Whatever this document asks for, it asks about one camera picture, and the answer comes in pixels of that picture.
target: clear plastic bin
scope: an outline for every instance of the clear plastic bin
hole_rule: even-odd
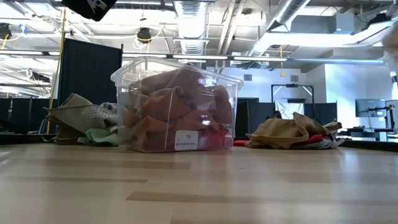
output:
[[[155,57],[135,58],[111,79],[121,145],[141,152],[233,146],[242,80]]]

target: yellow pole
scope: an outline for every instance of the yellow pole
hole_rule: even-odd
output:
[[[53,105],[55,84],[57,82],[57,77],[58,77],[58,73],[59,73],[59,69],[60,69],[60,64],[61,64],[61,61],[62,61],[63,43],[65,41],[65,21],[66,20],[67,20],[67,8],[65,7],[64,10],[63,10],[60,55],[58,56],[57,71],[55,72],[55,77],[53,77],[54,83],[53,83],[53,86],[51,86],[50,109],[52,108],[52,105]],[[50,121],[47,122],[47,131],[46,131],[46,133],[48,134],[49,132],[50,132]]]

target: light fixture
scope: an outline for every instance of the light fixture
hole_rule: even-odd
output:
[[[0,50],[0,54],[5,55],[43,55],[42,52],[28,50]]]
[[[218,55],[173,55],[173,58],[180,59],[203,59],[203,60],[226,60],[227,56],[218,56]]]
[[[144,4],[144,5],[156,5],[159,6],[160,2],[148,2],[148,1],[125,1],[124,4]],[[166,3],[166,6],[173,6],[172,3]]]
[[[166,58],[167,55],[162,54],[123,54],[123,57],[158,57],[158,58]]]
[[[286,62],[287,58],[277,57],[234,57],[234,60],[260,61],[260,62]]]
[[[173,37],[173,41],[186,41],[186,42],[205,42],[208,43],[210,40],[209,39],[197,39],[197,38],[183,38],[183,37]]]
[[[179,63],[206,63],[206,60],[197,60],[197,59],[179,59]]]
[[[49,52],[49,55],[51,55],[51,56],[59,56],[60,52]]]

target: pile of fabric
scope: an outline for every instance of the pile of fabric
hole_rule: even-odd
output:
[[[334,149],[343,140],[336,142],[335,136],[341,123],[332,122],[324,126],[311,118],[294,113],[293,119],[268,119],[260,124],[246,143],[248,147],[273,149]]]
[[[116,104],[98,106],[72,93],[60,107],[47,111],[46,119],[58,125],[56,144],[119,144]]]
[[[176,69],[131,83],[128,92],[118,96],[119,102],[125,99],[119,113],[122,144],[144,152],[174,151],[176,132],[184,130],[197,131],[194,149],[223,148],[233,111],[227,89],[204,86],[207,79]]]

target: black partition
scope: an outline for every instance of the black partition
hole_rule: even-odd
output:
[[[264,123],[267,118],[274,115],[273,103],[250,103],[249,104],[249,133],[257,130],[260,124]]]
[[[47,116],[44,108],[48,107],[49,99],[0,98],[0,120],[8,121],[28,131],[38,131]]]
[[[110,76],[122,65],[123,50],[65,39],[58,102],[77,93],[94,104],[116,102],[116,87]]]
[[[311,103],[304,104],[304,115],[315,117],[321,125],[328,124],[337,118],[337,103],[315,103],[315,115]]]
[[[238,98],[235,122],[236,138],[246,138],[246,134],[250,132],[249,105],[258,102],[259,98]]]

